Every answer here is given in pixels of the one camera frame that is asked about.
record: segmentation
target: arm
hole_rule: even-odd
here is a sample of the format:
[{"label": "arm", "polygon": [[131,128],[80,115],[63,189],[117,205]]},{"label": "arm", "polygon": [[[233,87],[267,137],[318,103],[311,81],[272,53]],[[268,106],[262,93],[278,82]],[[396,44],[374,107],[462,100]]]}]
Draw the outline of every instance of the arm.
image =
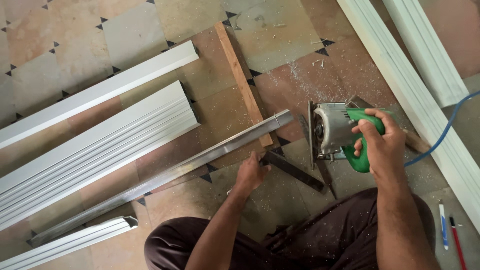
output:
[{"label": "arm", "polygon": [[[366,109],[385,126],[380,135],[367,120],[360,120],[354,133],[362,132],[367,140],[370,173],[378,186],[377,262],[380,270],[440,270],[428,245],[419,212],[408,187],[403,167],[405,134],[390,114]],[[361,142],[355,143],[356,155]]]},{"label": "arm", "polygon": [[186,270],[227,270],[230,267],[233,243],[247,197],[271,170],[270,165],[261,167],[259,160],[260,156],[252,152],[240,166],[232,191],[198,239]]}]

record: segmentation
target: power cord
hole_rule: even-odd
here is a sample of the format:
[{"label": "power cord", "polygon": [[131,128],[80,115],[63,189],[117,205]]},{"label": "power cord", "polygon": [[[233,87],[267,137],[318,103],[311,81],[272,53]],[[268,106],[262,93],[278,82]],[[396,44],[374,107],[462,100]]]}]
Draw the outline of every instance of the power cord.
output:
[{"label": "power cord", "polygon": [[448,130],[452,126],[453,120],[455,119],[456,113],[458,112],[458,109],[460,108],[460,106],[462,106],[463,102],[465,102],[466,100],[468,100],[468,99],[470,99],[470,98],[472,98],[472,97],[474,97],[478,94],[480,94],[480,91],[477,91],[473,94],[470,94],[470,95],[464,97],[459,103],[457,103],[457,105],[455,106],[455,109],[453,110],[452,116],[448,120],[447,126],[445,127],[442,135],[440,135],[440,138],[438,138],[437,142],[432,146],[432,148],[430,148],[427,152],[425,152],[425,153],[419,155],[418,157],[414,158],[413,160],[403,164],[403,166],[407,167],[407,166],[410,166],[412,164],[415,164],[418,161],[422,160],[424,157],[429,156],[433,151],[435,151],[435,149],[437,149],[437,147],[440,145],[440,143],[445,139],[445,136],[447,135]]}]

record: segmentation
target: man's right hand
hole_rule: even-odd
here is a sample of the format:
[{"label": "man's right hand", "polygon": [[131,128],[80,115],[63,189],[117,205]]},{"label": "man's right hand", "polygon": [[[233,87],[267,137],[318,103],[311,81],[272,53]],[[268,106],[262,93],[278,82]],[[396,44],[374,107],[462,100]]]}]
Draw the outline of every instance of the man's right hand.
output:
[{"label": "man's right hand", "polygon": [[[380,135],[370,121],[361,119],[358,126],[352,129],[353,133],[363,133],[367,141],[370,173],[377,184],[386,179],[405,180],[403,167],[405,133],[389,113],[379,109],[365,109],[365,113],[380,118],[385,126],[385,134]],[[361,149],[362,144],[359,139],[355,142],[355,155],[360,155]]]}]

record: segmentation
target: tiled floor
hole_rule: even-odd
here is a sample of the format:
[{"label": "tiled floor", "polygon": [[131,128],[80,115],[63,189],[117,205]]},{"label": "tiled floor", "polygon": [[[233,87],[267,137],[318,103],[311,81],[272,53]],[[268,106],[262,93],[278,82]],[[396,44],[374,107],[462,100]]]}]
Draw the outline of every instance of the tiled floor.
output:
[{"label": "tiled floor", "polygon": [[[371,1],[399,38],[382,2]],[[470,76],[480,71],[478,50],[474,51],[478,36],[472,34],[471,42],[461,42],[460,49],[455,45],[462,35],[477,29],[456,29],[462,22],[477,25],[473,22],[479,18],[470,0],[461,2],[451,8],[456,12],[469,9],[468,16],[450,19],[455,24],[447,26],[441,19],[445,9],[440,7],[449,6],[444,0],[422,0],[421,4],[461,75]],[[412,129],[336,0],[0,0],[0,127],[21,121],[187,39],[194,42],[200,55],[199,60],[0,149],[0,176],[176,80],[184,83],[202,124],[1,231],[0,260],[31,249],[25,241],[36,233],[252,125],[213,28],[218,21],[223,21],[237,39],[266,115],[284,109],[305,114],[308,100],[344,101],[357,94],[393,111],[403,127]],[[448,38],[453,32],[455,38]],[[473,115],[474,108],[472,103],[464,114]],[[465,122],[456,125],[456,129],[468,129]],[[277,147],[286,160],[321,179],[319,172],[308,166],[307,142],[297,122],[276,134],[272,148]],[[479,148],[476,137],[459,134],[469,147]],[[87,223],[134,215],[139,228],[35,269],[146,269],[143,242],[150,231],[173,217],[212,217],[233,186],[241,161],[252,150],[264,151],[258,140],[253,141]],[[405,159],[415,155],[407,151]],[[369,174],[355,172],[345,160],[327,166],[339,197],[375,186]],[[458,231],[469,269],[480,265],[480,237],[433,160],[409,167],[407,174],[413,192],[431,207],[437,234],[437,204],[442,198],[447,215],[453,214],[462,224]],[[274,167],[247,201],[239,230],[260,241],[278,225],[298,222],[333,200],[329,190],[318,193]],[[437,258],[443,269],[458,269],[455,249],[445,251],[439,241]]]}]

